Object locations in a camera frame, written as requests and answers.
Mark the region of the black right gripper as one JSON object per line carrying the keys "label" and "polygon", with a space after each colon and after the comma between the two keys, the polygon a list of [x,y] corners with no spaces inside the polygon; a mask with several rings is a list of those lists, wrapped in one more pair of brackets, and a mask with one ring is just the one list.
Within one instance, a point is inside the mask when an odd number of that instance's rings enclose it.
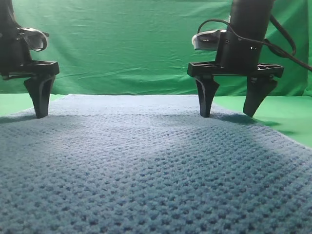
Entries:
{"label": "black right gripper", "polygon": [[209,117],[212,102],[219,84],[214,76],[260,76],[247,77],[247,92],[243,113],[253,117],[263,100],[277,87],[284,67],[277,64],[260,63],[262,46],[244,42],[226,30],[216,51],[214,61],[190,62],[187,74],[196,80],[199,109],[202,117]]}

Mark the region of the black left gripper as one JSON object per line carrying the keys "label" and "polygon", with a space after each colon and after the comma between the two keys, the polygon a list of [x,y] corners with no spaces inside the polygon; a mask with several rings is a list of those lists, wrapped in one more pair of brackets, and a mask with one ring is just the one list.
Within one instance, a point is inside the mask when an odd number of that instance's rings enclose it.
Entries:
{"label": "black left gripper", "polygon": [[48,115],[49,99],[59,64],[33,60],[31,51],[17,27],[0,33],[0,75],[3,80],[29,78],[24,81],[37,118]]}

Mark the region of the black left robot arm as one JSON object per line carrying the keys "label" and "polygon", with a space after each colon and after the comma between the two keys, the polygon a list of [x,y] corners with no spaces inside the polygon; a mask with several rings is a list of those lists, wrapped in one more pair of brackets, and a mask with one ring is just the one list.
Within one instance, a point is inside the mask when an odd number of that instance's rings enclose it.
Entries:
{"label": "black left robot arm", "polygon": [[26,78],[23,84],[37,118],[48,115],[50,94],[59,74],[58,62],[31,57],[31,51],[46,49],[48,37],[46,32],[18,24],[10,0],[0,2],[0,76],[3,80]]}

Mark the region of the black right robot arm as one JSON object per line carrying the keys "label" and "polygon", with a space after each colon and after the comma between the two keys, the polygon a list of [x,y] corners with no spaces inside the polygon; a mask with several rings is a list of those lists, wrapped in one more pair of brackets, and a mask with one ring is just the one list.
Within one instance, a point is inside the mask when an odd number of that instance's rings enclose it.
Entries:
{"label": "black right robot arm", "polygon": [[247,92],[243,112],[253,117],[262,101],[272,92],[284,68],[259,63],[273,1],[234,0],[227,29],[202,32],[192,37],[195,50],[216,51],[214,61],[190,62],[187,74],[196,80],[200,115],[209,117],[219,87],[215,76],[245,76]]}

